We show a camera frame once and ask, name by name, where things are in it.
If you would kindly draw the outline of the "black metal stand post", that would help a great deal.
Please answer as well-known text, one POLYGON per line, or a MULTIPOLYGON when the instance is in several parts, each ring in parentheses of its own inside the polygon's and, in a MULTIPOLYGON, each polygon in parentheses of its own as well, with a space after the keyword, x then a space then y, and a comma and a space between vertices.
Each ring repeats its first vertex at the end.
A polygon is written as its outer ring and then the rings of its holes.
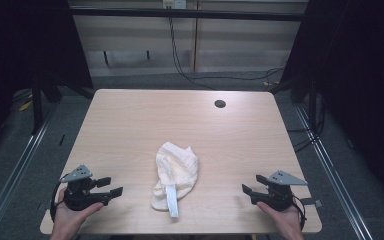
POLYGON ((316 123, 316 103, 317 101, 317 86, 316 86, 316 80, 314 77, 311 78, 310 81, 310 89, 309 89, 309 109, 308 109, 308 116, 309 116, 309 125, 310 129, 312 131, 315 131, 317 128, 316 123))
POLYGON ((43 124, 42 113, 42 92, 38 75, 35 75, 32 82, 32 103, 34 113, 34 123, 32 134, 35 135, 43 124))

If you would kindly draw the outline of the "yellow floor tape piece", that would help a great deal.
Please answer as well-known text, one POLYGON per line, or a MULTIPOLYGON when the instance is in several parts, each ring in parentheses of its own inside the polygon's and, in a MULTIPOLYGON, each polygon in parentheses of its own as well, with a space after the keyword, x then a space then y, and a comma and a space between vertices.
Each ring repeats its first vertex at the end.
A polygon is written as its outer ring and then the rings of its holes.
POLYGON ((22 105, 21 107, 18 109, 18 111, 22 112, 22 111, 25 111, 26 109, 29 108, 29 106, 32 104, 33 100, 32 99, 28 99, 26 100, 22 105))

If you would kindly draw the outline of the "person's left hand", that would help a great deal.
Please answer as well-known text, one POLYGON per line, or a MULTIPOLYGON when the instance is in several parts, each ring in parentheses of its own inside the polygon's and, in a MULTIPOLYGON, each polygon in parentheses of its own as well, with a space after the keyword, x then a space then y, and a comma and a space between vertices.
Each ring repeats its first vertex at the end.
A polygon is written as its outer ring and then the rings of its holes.
POLYGON ((104 205, 102 203, 95 203, 82 211, 73 211, 63 201, 64 192, 65 188, 59 191, 58 200, 60 204, 56 207, 52 233, 74 234, 78 232, 88 217, 98 212, 104 205))

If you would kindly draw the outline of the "white towel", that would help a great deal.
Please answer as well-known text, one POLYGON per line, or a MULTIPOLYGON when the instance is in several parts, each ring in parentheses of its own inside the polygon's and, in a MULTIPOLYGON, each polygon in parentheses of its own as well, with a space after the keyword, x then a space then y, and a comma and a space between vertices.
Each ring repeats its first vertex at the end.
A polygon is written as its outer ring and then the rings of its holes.
POLYGON ((171 142, 164 143, 156 154, 158 181, 153 188, 151 206, 168 211, 171 218, 179 217, 178 201, 195 186, 199 158, 191 147, 183 149, 171 142))

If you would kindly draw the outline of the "dark curtain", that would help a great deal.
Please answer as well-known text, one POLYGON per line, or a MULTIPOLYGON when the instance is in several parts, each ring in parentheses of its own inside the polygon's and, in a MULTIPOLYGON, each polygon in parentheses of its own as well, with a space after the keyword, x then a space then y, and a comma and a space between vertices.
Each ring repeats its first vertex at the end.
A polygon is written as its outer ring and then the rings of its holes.
POLYGON ((308 0, 281 83, 312 85, 384 185, 384 0, 308 0))
POLYGON ((0 127, 13 95, 39 85, 93 86, 69 0, 0 0, 0 127))

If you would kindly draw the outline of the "black horizontal metal bar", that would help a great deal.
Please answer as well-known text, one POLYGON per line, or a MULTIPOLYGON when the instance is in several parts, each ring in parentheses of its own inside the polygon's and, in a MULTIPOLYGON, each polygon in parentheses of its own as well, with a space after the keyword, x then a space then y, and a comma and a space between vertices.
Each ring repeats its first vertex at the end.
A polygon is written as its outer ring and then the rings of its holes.
POLYGON ((191 19, 228 19, 228 20, 261 20, 300 22, 307 19, 305 14, 207 11, 207 10, 176 10, 176 9, 127 9, 127 8, 86 8, 69 9, 72 15, 84 16, 118 16, 118 17, 166 17, 191 19))

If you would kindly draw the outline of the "person's right hand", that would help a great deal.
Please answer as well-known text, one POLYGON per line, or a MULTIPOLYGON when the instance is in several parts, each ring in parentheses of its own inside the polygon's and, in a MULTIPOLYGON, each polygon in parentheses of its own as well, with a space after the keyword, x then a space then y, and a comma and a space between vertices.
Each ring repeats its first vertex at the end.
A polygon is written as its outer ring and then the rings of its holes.
POLYGON ((295 207, 291 206, 285 211, 278 212, 264 202, 258 202, 257 206, 272 219, 281 236, 303 236, 299 212, 295 207))

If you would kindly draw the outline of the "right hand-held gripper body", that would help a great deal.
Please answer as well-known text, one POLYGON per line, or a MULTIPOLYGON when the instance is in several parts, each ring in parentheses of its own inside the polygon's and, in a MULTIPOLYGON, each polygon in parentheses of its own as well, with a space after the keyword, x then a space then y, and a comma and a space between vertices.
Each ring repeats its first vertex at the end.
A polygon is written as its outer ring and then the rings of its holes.
POLYGON ((267 193, 253 191, 254 197, 250 198, 251 203, 256 205, 258 202, 264 202, 276 211, 284 211, 293 205, 294 194, 291 190, 292 185, 308 185, 306 180, 282 170, 278 170, 266 178, 268 180, 268 185, 265 185, 267 193))

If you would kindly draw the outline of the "silver floor rail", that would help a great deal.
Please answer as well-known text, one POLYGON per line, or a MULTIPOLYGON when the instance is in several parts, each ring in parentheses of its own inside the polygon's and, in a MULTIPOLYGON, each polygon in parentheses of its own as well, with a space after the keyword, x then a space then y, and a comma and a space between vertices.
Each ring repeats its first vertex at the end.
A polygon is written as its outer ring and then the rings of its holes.
POLYGON ((304 107, 302 105, 296 106, 296 112, 357 238, 359 240, 374 240, 368 225, 345 187, 322 140, 310 129, 310 119, 304 107))
POLYGON ((47 131, 49 121, 52 119, 54 112, 55 109, 52 108, 43 120, 43 123, 39 125, 36 132, 29 138, 29 141, 19 157, 17 164, 0 191, 0 221, 2 220, 14 193, 19 187, 21 179, 23 178, 38 146, 43 139, 43 136, 47 131))

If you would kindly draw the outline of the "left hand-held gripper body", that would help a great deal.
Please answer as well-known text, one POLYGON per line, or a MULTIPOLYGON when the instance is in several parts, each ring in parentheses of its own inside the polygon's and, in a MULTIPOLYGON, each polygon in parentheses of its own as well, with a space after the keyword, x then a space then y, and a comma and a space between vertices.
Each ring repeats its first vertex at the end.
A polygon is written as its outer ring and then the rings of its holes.
POLYGON ((67 184, 63 201, 69 209, 82 211, 95 203, 102 203, 104 206, 108 204, 109 199, 104 199, 103 193, 91 193, 91 190, 97 187, 98 180, 92 176, 92 172, 85 165, 79 165, 61 179, 62 183, 67 184))

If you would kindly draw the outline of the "white wall power outlet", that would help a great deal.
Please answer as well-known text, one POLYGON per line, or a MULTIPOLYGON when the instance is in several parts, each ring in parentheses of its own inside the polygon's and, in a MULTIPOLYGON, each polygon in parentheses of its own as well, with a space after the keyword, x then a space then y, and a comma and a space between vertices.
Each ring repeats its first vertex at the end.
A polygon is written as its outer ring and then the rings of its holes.
POLYGON ((162 0, 164 9, 185 10, 187 8, 186 0, 162 0))

